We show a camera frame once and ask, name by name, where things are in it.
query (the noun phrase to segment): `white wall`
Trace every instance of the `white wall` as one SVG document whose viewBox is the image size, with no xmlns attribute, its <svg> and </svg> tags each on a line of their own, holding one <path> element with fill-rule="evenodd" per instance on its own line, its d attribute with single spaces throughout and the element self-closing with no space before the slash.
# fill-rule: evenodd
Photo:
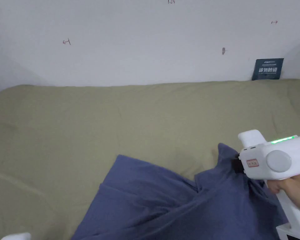
<svg viewBox="0 0 300 240">
<path fill-rule="evenodd" d="M 300 78 L 300 0 L 0 0 L 0 91 L 244 81 L 280 57 Z"/>
</svg>

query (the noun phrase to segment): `dark blue sign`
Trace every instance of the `dark blue sign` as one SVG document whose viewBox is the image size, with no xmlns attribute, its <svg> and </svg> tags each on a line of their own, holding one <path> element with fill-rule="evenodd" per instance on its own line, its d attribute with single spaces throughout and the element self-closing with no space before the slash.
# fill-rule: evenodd
<svg viewBox="0 0 300 240">
<path fill-rule="evenodd" d="M 257 59 L 252 80 L 279 79 L 283 58 Z"/>
</svg>

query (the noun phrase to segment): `red label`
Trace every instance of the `red label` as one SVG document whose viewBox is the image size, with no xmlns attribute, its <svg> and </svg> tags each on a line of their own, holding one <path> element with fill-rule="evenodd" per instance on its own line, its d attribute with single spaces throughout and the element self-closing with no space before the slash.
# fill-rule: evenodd
<svg viewBox="0 0 300 240">
<path fill-rule="evenodd" d="M 259 163 L 257 161 L 257 159 L 251 159 L 251 160 L 247 160 L 247 164 L 249 168 L 253 168 L 253 167 L 258 167 Z"/>
</svg>

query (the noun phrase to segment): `blue cloth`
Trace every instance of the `blue cloth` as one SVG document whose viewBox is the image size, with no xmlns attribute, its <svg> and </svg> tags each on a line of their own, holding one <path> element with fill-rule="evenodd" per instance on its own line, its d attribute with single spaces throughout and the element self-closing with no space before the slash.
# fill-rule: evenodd
<svg viewBox="0 0 300 240">
<path fill-rule="evenodd" d="M 195 182 L 119 155 L 72 240 L 279 239 L 287 220 L 278 199 L 232 170 L 235 150 L 218 149 L 217 166 Z"/>
</svg>

